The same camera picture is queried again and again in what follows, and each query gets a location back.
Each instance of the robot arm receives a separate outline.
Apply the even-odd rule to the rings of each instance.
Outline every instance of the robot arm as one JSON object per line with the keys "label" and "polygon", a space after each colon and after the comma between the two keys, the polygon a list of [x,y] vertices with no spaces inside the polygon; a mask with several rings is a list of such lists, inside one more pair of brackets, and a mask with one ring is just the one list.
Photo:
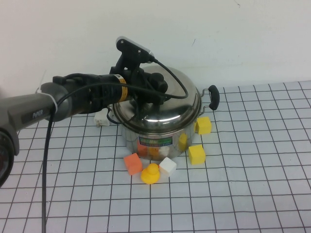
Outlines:
{"label": "robot arm", "polygon": [[[157,62],[149,50],[125,37],[118,38],[117,49],[122,55],[108,75],[55,76],[53,82],[41,86],[42,93],[0,100],[0,187],[10,174],[14,155],[19,153],[17,132],[49,118],[54,110],[53,99],[56,102],[62,100],[53,118],[54,121],[61,121],[75,114],[98,112],[131,97],[139,102],[154,104],[162,104],[169,97],[158,94],[165,93],[168,88],[161,74],[149,74],[139,68],[141,63]],[[146,89],[150,90],[148,94],[144,92]],[[175,98],[186,98],[188,93],[184,90],[185,96]]]}

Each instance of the white wall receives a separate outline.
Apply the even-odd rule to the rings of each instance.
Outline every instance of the white wall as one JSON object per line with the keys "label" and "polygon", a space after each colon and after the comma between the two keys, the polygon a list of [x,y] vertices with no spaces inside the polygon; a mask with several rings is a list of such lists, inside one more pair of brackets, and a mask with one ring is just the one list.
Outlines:
{"label": "white wall", "polygon": [[307,80],[310,9],[310,0],[0,0],[0,95],[34,92],[45,71],[44,82],[108,73],[119,35],[200,89]]}

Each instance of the grid mat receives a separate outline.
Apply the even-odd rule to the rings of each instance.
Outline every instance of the grid mat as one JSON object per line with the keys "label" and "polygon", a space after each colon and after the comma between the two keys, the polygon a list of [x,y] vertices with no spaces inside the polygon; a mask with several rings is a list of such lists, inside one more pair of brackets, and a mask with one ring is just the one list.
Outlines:
{"label": "grid mat", "polygon": [[[219,109],[204,113],[212,133],[193,141],[206,163],[192,166],[184,153],[153,185],[128,175],[120,126],[97,128],[94,115],[55,123],[47,232],[311,233],[311,81],[220,92]],[[46,128],[19,132],[20,155],[0,189],[2,233],[41,231]]]}

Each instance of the pot lid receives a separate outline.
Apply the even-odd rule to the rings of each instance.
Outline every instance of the pot lid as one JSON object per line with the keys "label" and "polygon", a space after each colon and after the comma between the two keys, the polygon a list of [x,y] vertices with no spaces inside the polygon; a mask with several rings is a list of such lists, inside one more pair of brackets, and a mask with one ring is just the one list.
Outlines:
{"label": "pot lid", "polygon": [[[169,68],[188,90],[185,99],[169,99],[162,105],[146,103],[137,108],[133,100],[113,105],[119,122],[136,133],[170,133],[180,130],[197,118],[201,110],[201,96],[193,82],[181,71]],[[167,94],[182,96],[184,91],[178,82],[160,66],[144,68],[148,73],[161,73],[168,84]]]}

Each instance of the yellow rubber duck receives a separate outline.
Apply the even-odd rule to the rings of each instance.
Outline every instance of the yellow rubber duck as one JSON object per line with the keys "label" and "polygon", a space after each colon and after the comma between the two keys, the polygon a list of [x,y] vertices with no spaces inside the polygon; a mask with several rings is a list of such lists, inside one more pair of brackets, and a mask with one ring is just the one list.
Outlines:
{"label": "yellow rubber duck", "polygon": [[141,172],[140,178],[146,184],[156,183],[160,179],[159,166],[157,164],[149,164],[147,168]]}

